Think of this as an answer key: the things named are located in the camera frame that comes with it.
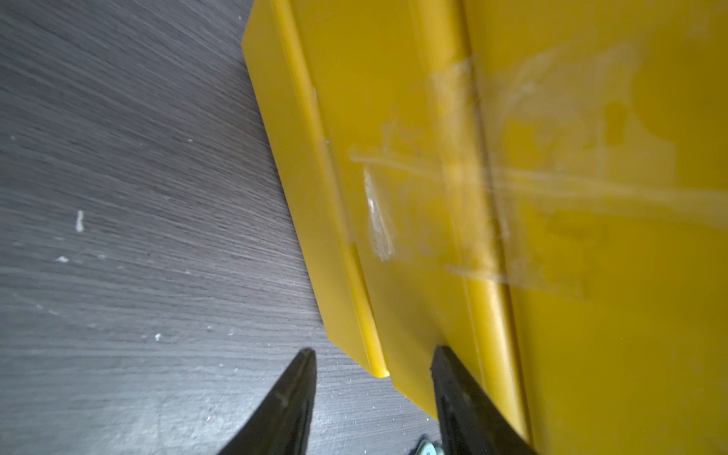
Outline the yellow drawer cabinet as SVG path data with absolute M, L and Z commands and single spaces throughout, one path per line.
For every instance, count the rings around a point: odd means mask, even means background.
M 257 1 L 326 333 L 425 413 L 450 347 L 541 454 L 727 451 L 723 1 Z

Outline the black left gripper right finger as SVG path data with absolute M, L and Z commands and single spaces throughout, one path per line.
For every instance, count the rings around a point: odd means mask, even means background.
M 451 348 L 435 349 L 430 371 L 445 454 L 536 454 Z

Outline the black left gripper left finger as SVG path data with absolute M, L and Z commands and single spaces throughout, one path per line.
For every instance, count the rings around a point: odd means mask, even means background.
M 305 455 L 317 388 L 316 353 L 300 350 L 222 454 Z

